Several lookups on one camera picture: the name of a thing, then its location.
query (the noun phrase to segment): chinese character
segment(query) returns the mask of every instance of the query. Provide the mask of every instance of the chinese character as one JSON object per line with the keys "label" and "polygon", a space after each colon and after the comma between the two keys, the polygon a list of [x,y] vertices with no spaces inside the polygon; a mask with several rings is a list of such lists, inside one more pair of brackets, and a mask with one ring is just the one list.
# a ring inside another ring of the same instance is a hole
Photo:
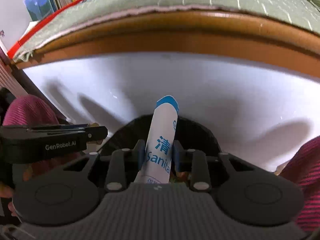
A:
{"label": "chinese character", "polygon": [[153,179],[148,179],[147,183],[152,184],[152,183],[156,183]]}
{"label": "chinese character", "polygon": [[160,136],[160,139],[157,140],[158,145],[156,146],[156,149],[158,149],[159,146],[161,145],[160,152],[164,151],[165,155],[167,155],[170,148],[170,143],[168,142],[168,140],[164,139],[162,136]]}

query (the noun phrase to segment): brown wooden edge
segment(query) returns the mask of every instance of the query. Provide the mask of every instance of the brown wooden edge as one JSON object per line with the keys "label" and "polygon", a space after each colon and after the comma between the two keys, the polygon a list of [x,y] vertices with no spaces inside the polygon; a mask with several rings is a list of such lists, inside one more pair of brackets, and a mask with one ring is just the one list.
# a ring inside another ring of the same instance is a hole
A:
{"label": "brown wooden edge", "polygon": [[17,67],[139,51],[238,57],[320,77],[319,36],[276,20],[224,11],[152,13],[96,24],[50,42]]}

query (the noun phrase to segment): human hand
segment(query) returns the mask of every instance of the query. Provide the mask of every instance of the human hand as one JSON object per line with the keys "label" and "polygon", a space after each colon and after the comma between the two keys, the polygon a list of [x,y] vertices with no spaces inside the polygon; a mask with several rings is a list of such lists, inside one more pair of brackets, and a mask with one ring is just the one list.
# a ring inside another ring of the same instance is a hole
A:
{"label": "human hand", "polygon": [[[28,166],[28,168],[23,173],[23,181],[28,181],[29,179],[39,176],[48,172],[49,170],[63,165],[71,160],[79,157],[79,153],[72,153],[65,155],[63,157],[57,157],[46,161],[40,161],[36,163],[32,163]],[[4,183],[0,182],[0,197],[2,198],[12,198],[14,190]],[[17,217],[17,213],[14,209],[12,201],[8,204],[8,209],[11,211],[11,215]]]}

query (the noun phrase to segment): round pad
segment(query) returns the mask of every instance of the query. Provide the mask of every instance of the round pad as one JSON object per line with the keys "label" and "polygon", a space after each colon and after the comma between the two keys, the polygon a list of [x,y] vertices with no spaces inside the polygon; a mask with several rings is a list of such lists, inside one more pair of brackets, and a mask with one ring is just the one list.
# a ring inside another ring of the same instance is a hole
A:
{"label": "round pad", "polygon": [[75,222],[98,203],[97,187],[76,171],[48,173],[23,182],[13,195],[13,205],[23,221],[45,226]]}
{"label": "round pad", "polygon": [[230,217],[255,226],[288,223],[303,207],[303,194],[292,182],[260,171],[236,172],[217,192]]}

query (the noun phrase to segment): white paper roll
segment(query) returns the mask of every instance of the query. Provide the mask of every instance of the white paper roll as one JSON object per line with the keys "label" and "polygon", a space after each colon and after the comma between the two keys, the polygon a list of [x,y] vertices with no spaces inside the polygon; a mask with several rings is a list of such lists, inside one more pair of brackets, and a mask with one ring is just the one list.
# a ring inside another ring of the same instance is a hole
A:
{"label": "white paper roll", "polygon": [[145,161],[134,182],[169,182],[178,111],[178,103],[172,96],[157,101],[146,144]]}

